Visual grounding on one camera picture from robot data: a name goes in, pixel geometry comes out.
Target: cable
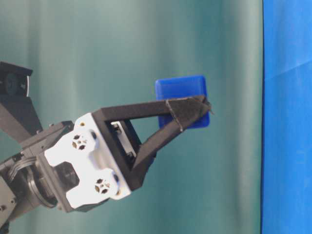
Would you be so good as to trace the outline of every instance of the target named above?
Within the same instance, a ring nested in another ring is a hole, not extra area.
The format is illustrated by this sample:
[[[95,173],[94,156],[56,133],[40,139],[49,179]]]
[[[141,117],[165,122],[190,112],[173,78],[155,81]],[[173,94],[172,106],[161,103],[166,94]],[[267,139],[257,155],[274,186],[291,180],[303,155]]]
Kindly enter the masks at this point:
[[[37,158],[36,157],[28,157],[28,158],[24,158],[18,162],[16,162],[11,169],[8,172],[8,177],[9,177],[9,183],[11,183],[15,176],[17,175],[17,173],[19,172],[19,170],[34,165],[36,162]]]

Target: camera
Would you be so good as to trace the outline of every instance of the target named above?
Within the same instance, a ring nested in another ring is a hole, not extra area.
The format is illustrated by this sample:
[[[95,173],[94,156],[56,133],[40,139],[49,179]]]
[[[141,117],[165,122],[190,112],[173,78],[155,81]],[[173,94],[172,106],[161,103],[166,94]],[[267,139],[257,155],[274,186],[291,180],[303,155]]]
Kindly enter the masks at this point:
[[[0,95],[27,97],[32,72],[27,68],[0,62]]]

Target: white mounting plate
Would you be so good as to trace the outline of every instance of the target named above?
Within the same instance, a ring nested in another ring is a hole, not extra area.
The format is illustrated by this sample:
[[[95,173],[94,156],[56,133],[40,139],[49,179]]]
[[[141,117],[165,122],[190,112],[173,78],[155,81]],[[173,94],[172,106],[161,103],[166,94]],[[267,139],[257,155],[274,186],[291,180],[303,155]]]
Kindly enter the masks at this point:
[[[122,130],[119,140],[125,150],[134,153],[120,123],[117,123]],[[122,199],[131,194],[91,113],[77,119],[73,131],[64,135],[54,147],[46,150],[45,157],[52,167],[63,162],[72,164],[79,178],[79,185],[68,191],[66,197],[74,209],[82,205],[97,204],[108,198]]]

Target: green curtain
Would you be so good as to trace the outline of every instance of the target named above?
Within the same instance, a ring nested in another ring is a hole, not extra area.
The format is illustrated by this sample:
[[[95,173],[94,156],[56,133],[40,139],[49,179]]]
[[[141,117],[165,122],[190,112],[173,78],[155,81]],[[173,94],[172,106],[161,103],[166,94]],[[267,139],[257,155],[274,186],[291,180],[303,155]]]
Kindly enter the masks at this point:
[[[12,233],[260,233],[261,0],[1,1],[0,60],[34,70],[44,127],[154,100],[156,79],[195,74],[215,113],[162,149],[130,197],[86,214],[38,208]],[[143,140],[158,128],[134,125]],[[1,159],[19,150],[0,139]]]

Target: blue cube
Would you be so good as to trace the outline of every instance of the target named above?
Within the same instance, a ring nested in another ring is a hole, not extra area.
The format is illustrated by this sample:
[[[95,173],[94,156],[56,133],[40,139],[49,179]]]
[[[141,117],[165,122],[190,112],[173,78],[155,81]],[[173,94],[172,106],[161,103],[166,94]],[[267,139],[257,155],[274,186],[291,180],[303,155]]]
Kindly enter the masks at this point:
[[[195,95],[207,97],[206,80],[204,76],[158,79],[155,82],[155,92],[157,100],[186,98]],[[158,119],[160,128],[172,121],[171,115],[160,116]],[[207,127],[209,122],[209,113],[207,113],[189,128]]]

